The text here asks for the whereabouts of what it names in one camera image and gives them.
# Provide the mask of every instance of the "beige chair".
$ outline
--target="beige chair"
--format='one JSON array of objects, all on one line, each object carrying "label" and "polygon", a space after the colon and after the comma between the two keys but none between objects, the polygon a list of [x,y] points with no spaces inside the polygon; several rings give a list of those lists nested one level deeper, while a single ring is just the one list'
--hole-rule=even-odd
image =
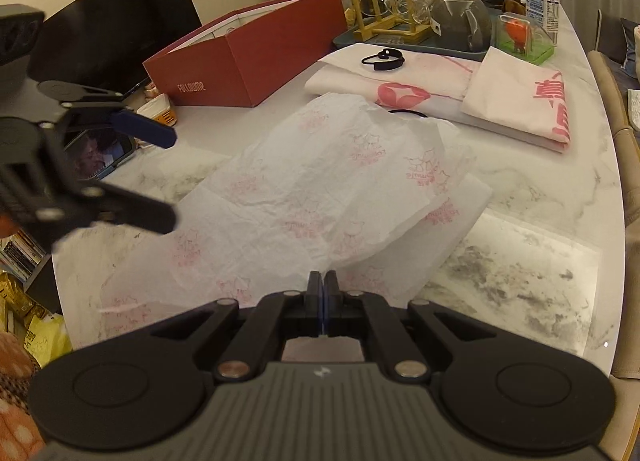
[{"label": "beige chair", "polygon": [[616,392],[616,411],[600,447],[614,461],[627,461],[640,427],[640,149],[607,57],[592,51],[589,62],[616,148],[626,225],[625,295],[610,376]]}]

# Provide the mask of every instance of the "orange toy figure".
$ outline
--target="orange toy figure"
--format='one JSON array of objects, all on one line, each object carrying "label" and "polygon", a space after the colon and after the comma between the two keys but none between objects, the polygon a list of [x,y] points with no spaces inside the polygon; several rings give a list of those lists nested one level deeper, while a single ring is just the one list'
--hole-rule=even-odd
[{"label": "orange toy figure", "polygon": [[529,24],[519,20],[509,20],[504,23],[504,28],[513,40],[515,52],[523,55],[526,54]]}]

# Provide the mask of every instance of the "phone screen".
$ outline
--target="phone screen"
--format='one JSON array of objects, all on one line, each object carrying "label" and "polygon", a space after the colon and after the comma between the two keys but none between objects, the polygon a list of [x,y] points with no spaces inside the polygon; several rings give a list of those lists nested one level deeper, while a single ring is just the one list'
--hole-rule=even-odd
[{"label": "phone screen", "polygon": [[110,128],[88,130],[66,148],[78,179],[92,179],[124,156],[118,134]]}]

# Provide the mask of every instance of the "bookshelf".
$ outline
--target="bookshelf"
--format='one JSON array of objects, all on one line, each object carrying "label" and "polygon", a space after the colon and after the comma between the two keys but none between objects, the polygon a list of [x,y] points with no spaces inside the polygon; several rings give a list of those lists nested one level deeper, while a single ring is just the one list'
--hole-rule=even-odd
[{"label": "bookshelf", "polygon": [[0,239],[0,271],[11,273],[28,292],[52,313],[62,313],[51,255],[22,230]]}]

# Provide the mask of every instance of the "folded paper bag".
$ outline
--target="folded paper bag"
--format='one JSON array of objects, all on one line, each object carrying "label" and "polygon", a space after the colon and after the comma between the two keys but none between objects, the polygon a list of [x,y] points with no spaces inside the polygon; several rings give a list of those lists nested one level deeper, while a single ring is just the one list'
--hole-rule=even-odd
[{"label": "folded paper bag", "polygon": [[495,47],[471,78],[462,112],[565,146],[571,141],[562,73]]}]

